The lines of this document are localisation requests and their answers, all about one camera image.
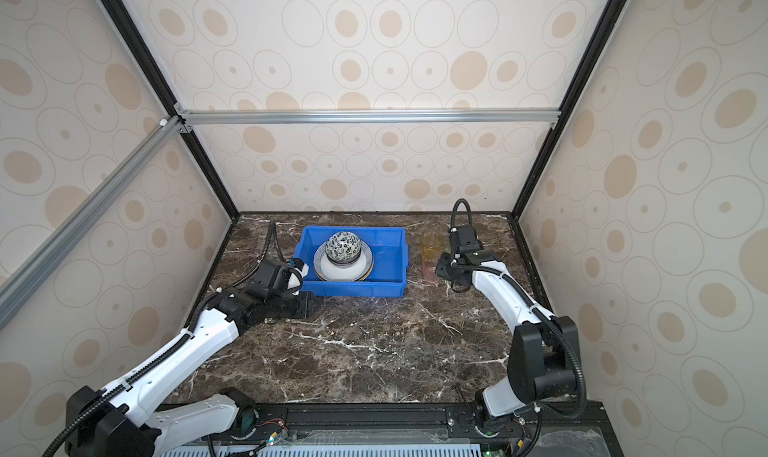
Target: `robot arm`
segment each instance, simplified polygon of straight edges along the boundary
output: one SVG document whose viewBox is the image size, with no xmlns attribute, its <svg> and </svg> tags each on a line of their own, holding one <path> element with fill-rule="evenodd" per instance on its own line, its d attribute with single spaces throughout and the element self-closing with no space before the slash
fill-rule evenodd
<svg viewBox="0 0 768 457">
<path fill-rule="evenodd" d="M 456 225 L 459 204 L 466 206 L 469 225 Z M 513 278 L 501 258 L 484 248 L 464 199 L 453 208 L 448 239 L 451 253 L 444 252 L 440 257 L 437 275 L 452 285 L 475 286 L 493 303 L 512 333 L 507 376 L 482 393 L 488 417 L 507 415 L 537 400 L 574 391 L 579 407 L 566 416 L 581 414 L 586 406 L 586 389 L 573 320 L 555 317 L 542 307 Z M 541 406 L 550 408 L 546 403 Z"/>
<path fill-rule="evenodd" d="M 249 328 L 268 318 L 309 317 L 320 301 L 313 293 L 299 290 L 308 273 L 309 266 L 299 259 L 288 263 L 262 259 L 247 289 L 218 289 L 201 304 L 194 328 L 182 329 L 142 364 L 100 391 L 85 386 L 73 394 L 67 402 L 67 427 L 94 403 L 102 402 L 104 395 L 114 396 L 75 426 L 65 443 L 67 454 L 156 457 L 211 433 L 246 437 L 258 414 L 255 402 L 236 389 L 170 411 L 155 410 L 209 357 Z"/>
</svg>

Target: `wallpaper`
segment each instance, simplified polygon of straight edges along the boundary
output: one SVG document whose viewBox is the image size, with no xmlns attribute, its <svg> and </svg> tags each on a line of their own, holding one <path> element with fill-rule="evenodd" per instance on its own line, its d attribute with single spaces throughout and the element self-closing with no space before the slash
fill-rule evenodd
<svg viewBox="0 0 768 457">
<path fill-rule="evenodd" d="M 172 138 L 0 331 L 0 455 L 39 456 L 75 390 L 178 333 L 229 224 Z"/>
<path fill-rule="evenodd" d="M 607 0 L 126 0 L 186 108 L 558 107 Z"/>
<path fill-rule="evenodd" d="M 237 208 L 477 211 L 517 200 L 547 122 L 197 126 Z"/>
<path fill-rule="evenodd" d="M 526 209 L 629 457 L 768 451 L 768 0 L 632 0 Z"/>
<path fill-rule="evenodd" d="M 165 112 L 94 0 L 0 0 L 0 285 Z"/>
</svg>

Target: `patterned bowl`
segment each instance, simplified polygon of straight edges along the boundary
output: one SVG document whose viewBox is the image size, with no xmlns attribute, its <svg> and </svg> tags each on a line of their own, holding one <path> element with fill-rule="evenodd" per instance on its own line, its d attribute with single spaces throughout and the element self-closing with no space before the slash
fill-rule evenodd
<svg viewBox="0 0 768 457">
<path fill-rule="evenodd" d="M 360 258 L 361 250 L 360 237 L 348 231 L 334 233 L 326 244 L 328 260 L 338 265 L 355 262 Z"/>
</svg>

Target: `marble tabletop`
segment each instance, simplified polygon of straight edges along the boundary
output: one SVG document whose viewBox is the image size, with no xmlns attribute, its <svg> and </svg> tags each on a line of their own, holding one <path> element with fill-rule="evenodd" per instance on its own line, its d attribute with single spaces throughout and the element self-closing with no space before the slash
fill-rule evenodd
<svg viewBox="0 0 768 457">
<path fill-rule="evenodd" d="M 210 289 L 255 265 L 270 219 L 286 256 L 306 225 L 405 228 L 410 267 L 403 297 L 327 297 L 307 320 L 256 325 L 211 356 L 166 403 L 206 399 L 229 386 L 262 403 L 456 402 L 456 385 L 471 399 L 506 374 L 512 335 L 491 303 L 475 289 L 455 293 L 422 276 L 418 238 L 447 232 L 449 214 L 244 214 Z M 485 247 L 530 291 L 506 216 L 475 214 L 474 224 Z"/>
</svg>

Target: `aluminum frame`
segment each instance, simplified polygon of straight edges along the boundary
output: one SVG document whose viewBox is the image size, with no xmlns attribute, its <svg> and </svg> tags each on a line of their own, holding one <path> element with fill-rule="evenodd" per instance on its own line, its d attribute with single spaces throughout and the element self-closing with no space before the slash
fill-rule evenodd
<svg viewBox="0 0 768 457">
<path fill-rule="evenodd" d="M 402 110 L 310 111 L 190 111 L 180 116 L 187 124 L 353 124 L 406 122 L 557 122 L 559 108 L 473 108 Z"/>
<path fill-rule="evenodd" d="M 164 120 L 165 125 L 157 126 L 5 282 L 5 287 L 0 289 L 0 329 L 11 321 L 74 246 L 91 231 L 168 139 L 179 134 L 182 127 L 177 116 Z"/>
</svg>

